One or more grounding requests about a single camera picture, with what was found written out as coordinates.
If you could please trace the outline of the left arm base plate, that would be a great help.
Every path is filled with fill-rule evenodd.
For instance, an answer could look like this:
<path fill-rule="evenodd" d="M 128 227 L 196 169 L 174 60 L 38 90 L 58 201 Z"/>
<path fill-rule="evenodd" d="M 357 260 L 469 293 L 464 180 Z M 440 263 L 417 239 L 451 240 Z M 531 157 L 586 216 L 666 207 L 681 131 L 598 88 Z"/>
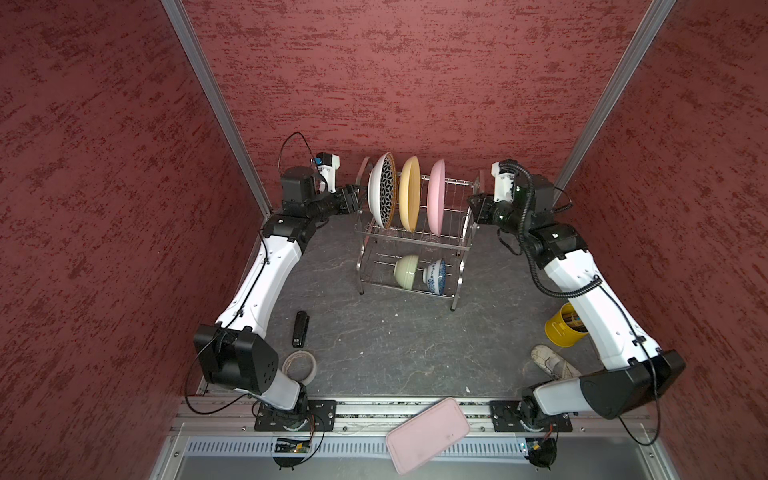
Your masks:
<path fill-rule="evenodd" d="M 254 404 L 254 430 L 263 432 L 323 433 L 334 428 L 338 402 L 330 399 L 310 399 L 303 413 L 276 410 L 268 405 Z"/>

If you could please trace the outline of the pink plate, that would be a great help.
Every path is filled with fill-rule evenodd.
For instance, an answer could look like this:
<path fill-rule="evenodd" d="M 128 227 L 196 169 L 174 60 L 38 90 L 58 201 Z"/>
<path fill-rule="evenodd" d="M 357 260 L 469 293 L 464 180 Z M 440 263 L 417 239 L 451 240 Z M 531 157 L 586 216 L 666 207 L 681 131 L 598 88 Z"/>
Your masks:
<path fill-rule="evenodd" d="M 442 234 L 445 204 L 445 160 L 438 160 L 432 167 L 427 192 L 427 221 L 433 235 Z"/>

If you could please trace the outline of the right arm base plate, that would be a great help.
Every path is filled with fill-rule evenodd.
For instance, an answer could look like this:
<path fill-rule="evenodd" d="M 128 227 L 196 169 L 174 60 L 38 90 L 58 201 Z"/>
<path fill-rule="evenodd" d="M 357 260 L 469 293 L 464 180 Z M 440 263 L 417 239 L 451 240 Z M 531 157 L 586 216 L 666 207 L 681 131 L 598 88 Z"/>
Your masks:
<path fill-rule="evenodd" d="M 489 409 L 497 433 L 546 434 L 573 431 L 568 414 L 547 415 L 530 398 L 522 401 L 490 401 Z"/>

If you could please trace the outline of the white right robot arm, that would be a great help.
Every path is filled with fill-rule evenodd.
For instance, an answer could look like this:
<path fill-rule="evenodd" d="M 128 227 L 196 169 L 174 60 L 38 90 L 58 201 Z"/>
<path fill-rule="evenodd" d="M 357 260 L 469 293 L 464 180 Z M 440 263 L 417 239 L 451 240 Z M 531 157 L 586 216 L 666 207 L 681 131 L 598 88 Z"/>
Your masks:
<path fill-rule="evenodd" d="M 591 337 L 602 370 L 525 390 L 521 422 L 542 427 L 565 413 L 593 412 L 614 419 L 658 400 L 686 364 L 674 350 L 664 350 L 628 313 L 599 271 L 577 230 L 546 214 L 531 220 L 524 205 L 472 195 L 470 210 L 481 224 L 515 235 L 536 287 L 568 300 Z"/>

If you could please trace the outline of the steel two-tier dish rack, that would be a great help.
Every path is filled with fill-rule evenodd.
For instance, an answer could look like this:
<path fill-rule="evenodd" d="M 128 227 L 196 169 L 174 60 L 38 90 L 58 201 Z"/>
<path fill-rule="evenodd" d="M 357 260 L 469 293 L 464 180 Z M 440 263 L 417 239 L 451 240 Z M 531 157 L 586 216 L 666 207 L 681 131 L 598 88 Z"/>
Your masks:
<path fill-rule="evenodd" d="M 365 158 L 356 178 L 361 185 L 361 206 L 355 224 L 355 232 L 359 237 L 355 266 L 358 293 L 364 294 L 367 287 L 376 286 L 426 295 L 446 300 L 449 309 L 455 311 L 464 280 L 466 256 L 477 231 L 467 198 L 482 191 L 484 177 L 479 176 L 473 181 L 453 178 L 445 180 L 442 234 L 436 236 L 430 232 L 427 221 L 428 175 L 421 177 L 420 212 L 413 232 L 403 228 L 397 215 L 393 216 L 388 229 L 382 229 L 376 224 L 369 211 L 367 195 L 369 176 L 375 164 L 374 160 Z M 396 262 L 406 255 L 419 256 L 411 290 L 399 287 L 394 278 Z M 445 293 L 442 296 L 431 294 L 423 283 L 424 268 L 438 259 L 443 259 L 447 264 Z"/>

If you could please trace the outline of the yellow plate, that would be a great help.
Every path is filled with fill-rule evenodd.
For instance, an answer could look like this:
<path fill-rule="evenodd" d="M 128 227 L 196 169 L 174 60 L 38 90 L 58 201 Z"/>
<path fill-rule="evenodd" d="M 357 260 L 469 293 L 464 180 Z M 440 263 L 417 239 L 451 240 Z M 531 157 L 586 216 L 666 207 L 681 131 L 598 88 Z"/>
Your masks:
<path fill-rule="evenodd" d="M 404 164 L 399 185 L 399 217 L 403 228 L 413 232 L 418 223 L 421 199 L 420 163 L 416 156 Z"/>

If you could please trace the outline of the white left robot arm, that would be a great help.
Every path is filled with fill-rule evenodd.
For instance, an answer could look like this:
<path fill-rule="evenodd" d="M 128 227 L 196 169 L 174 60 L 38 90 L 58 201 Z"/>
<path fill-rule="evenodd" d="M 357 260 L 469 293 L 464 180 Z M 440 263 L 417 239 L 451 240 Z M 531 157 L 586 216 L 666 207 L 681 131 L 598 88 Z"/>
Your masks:
<path fill-rule="evenodd" d="M 298 264 L 317 224 L 359 209 L 357 185 L 314 197 L 300 194 L 265 223 L 254 265 L 230 306 L 193 338 L 204 379 L 252 395 L 292 414 L 307 411 L 306 387 L 283 373 L 278 354 L 266 340 L 268 323 L 290 272 Z"/>

